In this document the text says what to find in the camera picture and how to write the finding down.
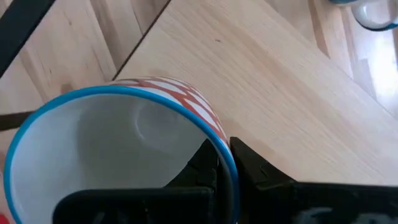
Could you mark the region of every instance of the mug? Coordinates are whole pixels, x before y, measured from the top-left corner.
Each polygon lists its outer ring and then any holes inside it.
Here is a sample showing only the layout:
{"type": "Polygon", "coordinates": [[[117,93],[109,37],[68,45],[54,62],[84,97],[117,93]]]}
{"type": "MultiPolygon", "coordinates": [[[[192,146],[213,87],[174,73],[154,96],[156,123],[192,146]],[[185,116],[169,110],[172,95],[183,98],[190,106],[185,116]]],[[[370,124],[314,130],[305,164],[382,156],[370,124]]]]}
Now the mug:
{"type": "Polygon", "coordinates": [[[59,201],[77,191],[165,186],[206,139],[227,179],[228,223],[236,223],[238,173],[220,119],[202,93],[170,77],[116,80],[39,108],[7,152],[7,203],[16,223],[50,224],[59,201]]]}
{"type": "Polygon", "coordinates": [[[367,8],[369,4],[377,1],[386,0],[329,0],[336,4],[349,4],[356,21],[365,29],[371,31],[385,31],[398,26],[398,16],[385,23],[378,23],[369,18],[367,8]]]}

